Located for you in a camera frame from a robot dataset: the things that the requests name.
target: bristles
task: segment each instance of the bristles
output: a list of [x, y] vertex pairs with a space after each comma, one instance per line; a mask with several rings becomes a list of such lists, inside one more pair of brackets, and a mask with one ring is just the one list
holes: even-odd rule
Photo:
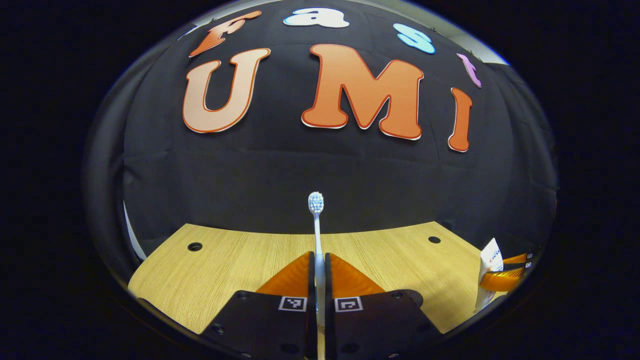
[[320, 214], [324, 208], [324, 199], [319, 192], [309, 194], [309, 211], [314, 214]]

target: wooden tabletop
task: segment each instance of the wooden tabletop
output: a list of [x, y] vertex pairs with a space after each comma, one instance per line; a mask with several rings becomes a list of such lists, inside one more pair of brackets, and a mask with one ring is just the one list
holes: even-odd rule
[[[431, 236], [440, 242], [429, 241]], [[480, 250], [436, 222], [322, 234], [321, 239], [325, 253], [351, 263], [385, 291], [418, 291], [424, 297], [422, 311], [442, 333], [474, 314]], [[190, 251], [188, 245], [194, 242], [202, 249]], [[129, 290], [200, 334], [234, 292], [257, 290], [314, 249], [313, 234], [246, 233], [186, 224], [140, 265]], [[324, 354], [321, 332], [318, 344], [319, 355]]]

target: orange letter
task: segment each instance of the orange letter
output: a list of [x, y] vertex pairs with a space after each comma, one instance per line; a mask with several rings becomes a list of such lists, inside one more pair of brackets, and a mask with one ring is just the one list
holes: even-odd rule
[[398, 138], [420, 138], [418, 85], [424, 77], [420, 69], [404, 61], [392, 60], [374, 78], [360, 55], [350, 47], [314, 45], [311, 53], [320, 57], [320, 74], [314, 105], [302, 113], [302, 123], [333, 129], [345, 126], [349, 117], [340, 110], [344, 89], [360, 128], [369, 128], [390, 98], [387, 116], [380, 120], [380, 130]]
[[215, 133], [240, 121], [251, 103], [258, 64], [269, 54], [269, 49], [253, 49], [231, 58], [229, 62], [236, 66], [231, 94], [227, 103], [218, 110], [207, 108], [205, 98], [211, 73], [220, 66], [220, 61], [210, 61], [189, 71], [182, 106], [182, 118], [187, 127], [196, 133]]
[[451, 150], [466, 152], [469, 150], [469, 111], [471, 110], [471, 98], [458, 88], [451, 88], [451, 93], [456, 100], [456, 120], [453, 125], [453, 134], [449, 137]]
[[223, 22], [222, 24], [215, 26], [209, 30], [207, 37], [204, 38], [200, 46], [197, 49], [189, 54], [189, 57], [192, 58], [198, 54], [204, 53], [205, 51], [212, 49], [220, 44], [222, 44], [225, 39], [222, 37], [222, 34], [233, 34], [242, 27], [245, 19], [253, 19], [262, 14], [262, 11], [257, 10], [254, 12], [250, 12], [248, 14], [238, 16], [235, 19], [229, 20], [227, 22]]

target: cutout letter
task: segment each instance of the cutout letter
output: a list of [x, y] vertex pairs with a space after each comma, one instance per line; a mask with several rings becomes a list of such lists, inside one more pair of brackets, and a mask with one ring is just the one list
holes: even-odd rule
[[458, 55], [458, 57], [461, 58], [462, 62], [465, 64], [465, 69], [467, 70], [467, 74], [469, 74], [471, 81], [473, 81], [477, 87], [481, 88], [482, 83], [476, 76], [476, 67], [474, 66], [474, 64], [472, 64], [471, 61], [469, 61], [469, 58], [467, 58], [466, 56], [458, 53], [456, 53], [456, 55]]
[[456, 100], [456, 120], [453, 125], [453, 134], [449, 137], [451, 150], [466, 152], [469, 150], [469, 111], [473, 104], [471, 98], [458, 88], [451, 88], [451, 93]]
[[431, 39], [424, 33], [421, 33], [414, 28], [410, 28], [407, 25], [402, 24], [394, 24], [394, 29], [400, 32], [400, 34], [398, 34], [398, 37], [405, 44], [409, 45], [410, 47], [415, 47], [416, 49], [427, 54], [435, 54], [436, 48], [433, 47], [433, 44], [431, 44]]
[[344, 21], [344, 14], [338, 10], [326, 8], [308, 8], [293, 12], [284, 19], [284, 24], [289, 26], [320, 25], [326, 28], [346, 28], [349, 23]]
[[236, 66], [231, 94], [226, 105], [218, 110], [207, 108], [205, 99], [209, 79], [220, 66], [220, 61], [210, 61], [189, 71], [182, 106], [185, 125], [197, 133], [215, 133], [226, 130], [240, 121], [251, 103], [258, 64], [269, 54], [269, 49], [253, 49], [231, 58], [229, 62]]
[[260, 16], [260, 14], [262, 14], [262, 11], [256, 10], [254, 12], [238, 16], [235, 19], [223, 22], [222, 24], [211, 28], [211, 30], [209, 30], [209, 33], [207, 34], [207, 37], [204, 38], [197, 49], [189, 54], [189, 57], [192, 58], [222, 44], [222, 42], [225, 41], [225, 38], [222, 37], [222, 34], [233, 34], [234, 32], [236, 32], [236, 30], [241, 28], [242, 25], [244, 25], [245, 19], [254, 19]]
[[302, 113], [302, 123], [310, 127], [339, 129], [349, 117], [340, 110], [342, 89], [347, 93], [358, 126], [367, 129], [389, 100], [387, 116], [380, 130], [389, 136], [418, 140], [418, 86], [422, 71], [410, 63], [392, 60], [377, 78], [358, 52], [342, 45], [321, 44], [311, 47], [320, 57], [316, 99]]

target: toothbrush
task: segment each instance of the toothbrush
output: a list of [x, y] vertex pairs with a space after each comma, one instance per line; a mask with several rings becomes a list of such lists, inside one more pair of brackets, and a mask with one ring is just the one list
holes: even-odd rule
[[309, 211], [314, 216], [314, 227], [316, 230], [316, 304], [317, 304], [317, 323], [318, 326], [324, 327], [324, 257], [322, 252], [322, 243], [320, 242], [320, 213], [324, 208], [324, 199], [319, 192], [309, 194]]

